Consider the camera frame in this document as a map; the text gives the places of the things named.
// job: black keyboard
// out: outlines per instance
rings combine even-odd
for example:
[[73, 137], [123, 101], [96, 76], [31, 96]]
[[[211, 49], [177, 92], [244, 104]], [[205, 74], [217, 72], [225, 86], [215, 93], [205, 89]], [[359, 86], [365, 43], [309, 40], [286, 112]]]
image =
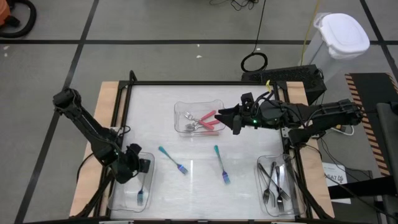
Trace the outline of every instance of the black keyboard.
[[322, 78], [315, 65], [246, 72], [242, 75], [245, 82], [266, 83], [268, 80], [303, 82], [305, 88], [314, 88]]

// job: floor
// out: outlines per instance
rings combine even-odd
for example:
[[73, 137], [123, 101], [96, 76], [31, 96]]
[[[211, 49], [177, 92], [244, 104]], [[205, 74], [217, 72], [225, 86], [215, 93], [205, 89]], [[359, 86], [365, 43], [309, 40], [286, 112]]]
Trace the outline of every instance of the floor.
[[[260, 4], [237, 12], [208, 0], [31, 1], [38, 11], [32, 32], [0, 39], [2, 223], [68, 217], [86, 140], [69, 120], [54, 116], [52, 96], [63, 86], [76, 88], [92, 113], [101, 82], [125, 80], [131, 69], [139, 80], [239, 80], [261, 15]], [[268, 68], [297, 64], [315, 3], [266, 2], [258, 48]], [[353, 16], [372, 40], [364, 55], [327, 82], [324, 102], [351, 98], [344, 73], [398, 76], [397, 7], [395, 0], [322, 0], [319, 12]], [[27, 13], [17, 6], [22, 23]], [[248, 67], [258, 63], [253, 59]], [[331, 133], [325, 141], [342, 163], [380, 177], [361, 125], [352, 137]]]

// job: plastic container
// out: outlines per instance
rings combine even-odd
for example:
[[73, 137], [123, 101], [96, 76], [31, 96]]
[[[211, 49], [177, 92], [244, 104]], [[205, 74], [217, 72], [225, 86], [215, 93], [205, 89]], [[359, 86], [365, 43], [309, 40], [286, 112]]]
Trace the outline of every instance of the plastic container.
[[[203, 103], [184, 103], [180, 101], [176, 102], [176, 104], [174, 105], [174, 129], [183, 137], [219, 135], [220, 131], [225, 128], [225, 124], [221, 122], [218, 124], [214, 124], [213, 130], [207, 129], [205, 127], [200, 127], [194, 131], [189, 131], [186, 125], [192, 124], [195, 121], [189, 120], [185, 117], [184, 114], [188, 112], [195, 119], [201, 119], [209, 112], [216, 111], [217, 114], [217, 111], [221, 109], [224, 109], [224, 103], [221, 100]], [[214, 115], [212, 115], [203, 121], [210, 122], [214, 120], [216, 119], [214, 118]]]
[[348, 64], [347, 60], [362, 55], [370, 46], [364, 29], [349, 15], [317, 14], [313, 26], [318, 31], [304, 53], [303, 65], [315, 64], [322, 69], [324, 82]]
[[[289, 155], [282, 154], [280, 156], [261, 156], [257, 160], [257, 164], [261, 163], [266, 172], [271, 175], [271, 164], [276, 162], [276, 165], [279, 166], [280, 170], [280, 187], [284, 192], [290, 197], [288, 200], [283, 199], [284, 211], [281, 212], [278, 209], [276, 204], [276, 197], [278, 196], [277, 187], [275, 184], [270, 182], [269, 178], [266, 175], [264, 182], [263, 176], [261, 175], [261, 171], [258, 170], [257, 166], [254, 169], [254, 173], [256, 175], [256, 184], [259, 194], [259, 201], [261, 205], [261, 210], [272, 217], [279, 217], [282, 215], [302, 215], [305, 213], [305, 205], [302, 197], [299, 193], [299, 187], [297, 186], [297, 181], [294, 175], [293, 166], [292, 166], [292, 158]], [[277, 175], [276, 171], [272, 174], [272, 180], [277, 183]], [[269, 201], [267, 204], [264, 203], [262, 196], [267, 188], [267, 184], [270, 182], [270, 191], [274, 193], [275, 198], [272, 196], [269, 197]]]
[[[139, 154], [140, 159], [151, 161], [148, 173], [138, 173], [136, 177], [131, 178], [125, 184], [115, 182], [112, 194], [108, 199], [108, 208], [110, 210], [126, 210], [132, 212], [142, 212], [150, 205], [152, 180], [155, 172], [155, 157], [148, 152]], [[137, 204], [137, 195], [142, 184], [144, 184], [144, 194], [142, 205]]]

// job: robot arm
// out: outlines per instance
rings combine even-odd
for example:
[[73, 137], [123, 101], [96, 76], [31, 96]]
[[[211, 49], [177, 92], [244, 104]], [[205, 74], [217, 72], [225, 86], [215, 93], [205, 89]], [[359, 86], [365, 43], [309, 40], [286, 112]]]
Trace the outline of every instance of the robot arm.
[[104, 167], [110, 167], [116, 181], [126, 183], [138, 172], [147, 172], [150, 161], [139, 159], [141, 147], [131, 144], [126, 152], [116, 131], [102, 127], [81, 105], [79, 92], [66, 88], [53, 97], [55, 111], [69, 118], [91, 144], [93, 155]]
[[336, 103], [306, 106], [270, 100], [273, 92], [260, 95], [255, 101], [251, 93], [243, 94], [242, 105], [219, 110], [215, 118], [239, 134], [242, 127], [281, 129], [289, 128], [293, 147], [307, 143], [311, 136], [323, 135], [327, 129], [341, 125], [357, 125], [362, 120], [360, 107], [341, 100]]

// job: white table surface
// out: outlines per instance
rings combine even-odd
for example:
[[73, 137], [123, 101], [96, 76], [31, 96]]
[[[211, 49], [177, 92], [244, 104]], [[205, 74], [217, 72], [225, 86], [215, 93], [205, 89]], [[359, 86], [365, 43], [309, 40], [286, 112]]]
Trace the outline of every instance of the white table surface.
[[[225, 127], [219, 136], [187, 138], [174, 130], [177, 101], [194, 103], [220, 99], [224, 107], [229, 108], [240, 103], [243, 93], [252, 92], [257, 98], [266, 91], [265, 86], [134, 86], [126, 123], [131, 131], [124, 137], [124, 145], [138, 143], [142, 152], [155, 156], [154, 180], [149, 204], [143, 212], [113, 210], [111, 218], [274, 220], [261, 210], [254, 169], [259, 156], [282, 153], [279, 131], [246, 127], [235, 136]], [[223, 182], [215, 144], [231, 180], [229, 185]], [[158, 150], [159, 146], [189, 173], [183, 175]], [[136, 199], [132, 198], [139, 190], [135, 186], [137, 181], [135, 178], [124, 185], [116, 184], [118, 196], [110, 202], [111, 206], [136, 208]], [[294, 216], [280, 219], [294, 219]]]

